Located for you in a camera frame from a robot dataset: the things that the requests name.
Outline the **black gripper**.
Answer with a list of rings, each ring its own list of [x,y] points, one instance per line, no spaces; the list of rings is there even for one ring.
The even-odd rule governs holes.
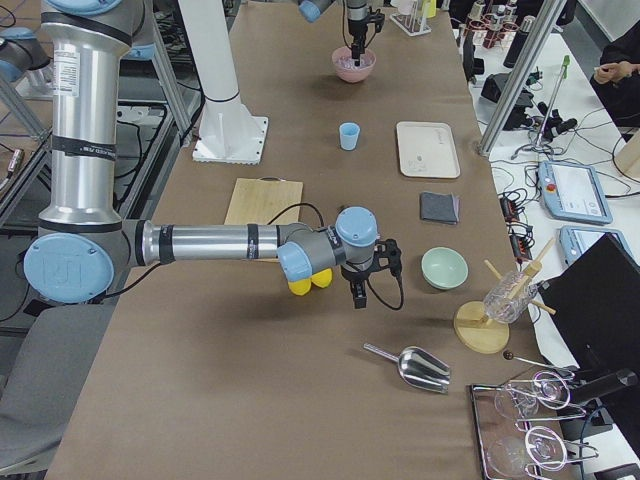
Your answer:
[[[367,306],[366,280],[371,275],[373,266],[373,261],[365,261],[364,263],[346,261],[340,266],[342,277],[350,283],[355,309],[366,308]]]
[[[351,65],[352,68],[361,65],[364,47],[366,45],[366,31],[350,31],[351,35]]]

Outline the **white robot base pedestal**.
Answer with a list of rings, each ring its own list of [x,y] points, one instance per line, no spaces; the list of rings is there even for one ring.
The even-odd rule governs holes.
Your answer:
[[[205,99],[193,159],[258,164],[268,119],[242,102],[223,3],[183,0],[179,9]]]

